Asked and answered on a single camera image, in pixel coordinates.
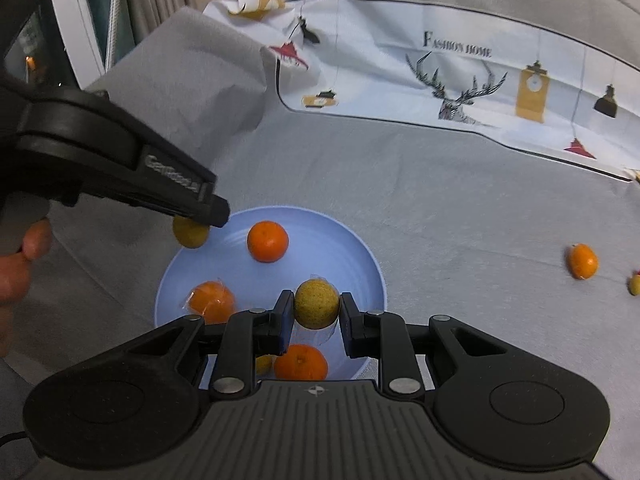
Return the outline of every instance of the small green fruit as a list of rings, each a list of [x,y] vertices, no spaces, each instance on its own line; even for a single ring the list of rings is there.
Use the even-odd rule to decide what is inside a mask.
[[[640,294],[640,276],[638,274],[634,274],[629,280],[629,292],[634,296]]]

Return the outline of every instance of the gray tablecloth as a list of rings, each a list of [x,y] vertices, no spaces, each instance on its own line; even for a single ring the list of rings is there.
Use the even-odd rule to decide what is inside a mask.
[[[640,266],[640,186],[473,134],[291,112],[274,69],[184,10],[99,85],[217,173],[232,210],[299,205],[353,228],[407,322],[450,314],[593,381],[611,408],[596,462],[637,478],[640,300],[625,280]],[[108,200],[51,217],[57,243],[16,311],[9,359],[33,381],[151,328],[178,249],[169,218]],[[576,242],[600,257],[587,282],[564,268]]]

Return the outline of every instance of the clock illustration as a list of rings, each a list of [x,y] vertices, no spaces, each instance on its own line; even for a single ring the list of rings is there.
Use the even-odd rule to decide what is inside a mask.
[[[549,88],[549,76],[539,61],[528,65],[520,72],[516,115],[529,121],[544,122],[546,93]]]

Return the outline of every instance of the finger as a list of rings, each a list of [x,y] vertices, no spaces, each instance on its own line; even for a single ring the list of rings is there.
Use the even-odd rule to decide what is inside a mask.
[[[0,258],[0,304],[24,298],[30,281],[31,263],[22,253]]]
[[[14,310],[10,306],[0,307],[0,357],[9,353],[14,339]]]
[[[22,239],[22,254],[28,260],[37,260],[49,252],[51,247],[51,224],[45,218],[32,225]]]

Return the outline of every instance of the black pendant lamp illustration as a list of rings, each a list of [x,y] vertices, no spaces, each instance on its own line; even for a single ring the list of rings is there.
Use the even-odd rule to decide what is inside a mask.
[[[607,92],[593,105],[593,109],[609,117],[615,117],[618,113],[618,104],[614,97],[613,85],[607,85]]]

